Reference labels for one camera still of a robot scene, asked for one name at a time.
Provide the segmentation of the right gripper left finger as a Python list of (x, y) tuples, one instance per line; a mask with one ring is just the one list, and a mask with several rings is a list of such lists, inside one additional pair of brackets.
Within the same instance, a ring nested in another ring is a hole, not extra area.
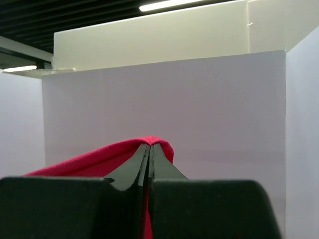
[(105, 177), (6, 177), (3, 239), (141, 239), (150, 147)]

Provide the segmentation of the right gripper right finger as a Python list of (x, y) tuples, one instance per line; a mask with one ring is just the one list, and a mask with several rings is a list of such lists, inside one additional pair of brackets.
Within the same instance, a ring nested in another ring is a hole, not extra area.
[(191, 180), (150, 151), (149, 214), (156, 239), (279, 239), (264, 188), (253, 180)]

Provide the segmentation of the crimson red t-shirt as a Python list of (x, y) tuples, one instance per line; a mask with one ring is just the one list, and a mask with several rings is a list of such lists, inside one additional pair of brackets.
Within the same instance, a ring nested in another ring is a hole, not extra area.
[(145, 136), (105, 145), (60, 163), (29, 172), (25, 176), (103, 177), (132, 157), (141, 144), (149, 146), (159, 144), (164, 156), (173, 163), (174, 150), (169, 142), (157, 136)]

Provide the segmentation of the ceiling light strip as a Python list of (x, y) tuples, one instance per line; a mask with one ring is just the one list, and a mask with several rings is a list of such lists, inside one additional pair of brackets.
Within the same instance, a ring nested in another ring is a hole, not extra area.
[(163, 0), (150, 4), (145, 4), (139, 7), (141, 12), (153, 11), (163, 8), (174, 7), (178, 5), (190, 4), (195, 2), (203, 2), (204, 0)]

